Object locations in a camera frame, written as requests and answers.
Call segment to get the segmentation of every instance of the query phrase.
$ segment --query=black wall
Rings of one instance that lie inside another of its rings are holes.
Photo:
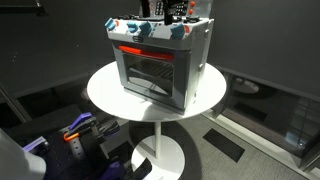
[[[320,1],[214,0],[208,61],[320,100]]]
[[[139,9],[139,0],[40,2],[49,16],[0,14],[0,81],[12,89],[113,61],[104,23]],[[208,62],[320,100],[319,9],[319,0],[214,0]]]

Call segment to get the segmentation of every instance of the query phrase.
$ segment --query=oven knob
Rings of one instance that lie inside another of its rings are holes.
[[[171,30],[171,38],[173,39],[182,39],[185,33],[183,24],[178,24],[177,26],[173,26],[170,28]]]
[[[137,23],[135,23],[135,22],[129,21],[129,22],[127,22],[127,26],[128,26],[128,29],[131,33],[135,33],[139,29]]]
[[[106,26],[109,31],[112,31],[116,27],[116,23],[112,18],[110,18],[104,26]]]
[[[148,35],[152,30],[152,24],[147,21],[140,24],[139,28],[141,30],[141,35]]]

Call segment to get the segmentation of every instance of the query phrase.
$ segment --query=gray floor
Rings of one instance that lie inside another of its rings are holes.
[[[202,138],[211,128],[245,149],[238,163]],[[129,131],[130,141],[137,144],[153,135],[153,123],[130,121],[122,130]],[[185,153],[181,180],[306,179],[201,115],[162,123],[162,134],[175,139]]]

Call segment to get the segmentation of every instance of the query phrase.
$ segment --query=orange part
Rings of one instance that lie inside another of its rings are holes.
[[[186,31],[186,33],[190,33],[190,28],[189,28],[189,26],[184,25],[183,27],[184,27],[184,30]]]
[[[143,56],[143,57],[149,57],[153,59],[159,59],[159,60],[166,60],[171,61],[173,59],[172,54],[165,54],[165,53],[155,53],[155,52],[147,52],[143,51],[141,49],[132,48],[128,46],[119,46],[119,49],[123,52]]]
[[[119,21],[118,20],[115,20],[114,22],[116,23],[116,26],[119,26]]]
[[[194,5],[196,5],[196,3],[194,1],[191,1],[190,6],[193,7]]]
[[[72,139],[77,138],[77,137],[79,137],[79,136],[80,136],[79,133],[72,134],[71,136],[68,136],[68,133],[65,133],[65,134],[63,135],[63,139],[64,139],[66,142],[69,142],[69,141],[71,141]]]

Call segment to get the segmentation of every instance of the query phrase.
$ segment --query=table top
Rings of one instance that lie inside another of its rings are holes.
[[[196,102],[184,115],[125,92],[116,62],[98,70],[89,80],[87,90],[98,108],[114,116],[143,122],[176,121],[198,115],[216,105],[226,91],[226,81],[216,68],[206,64]]]

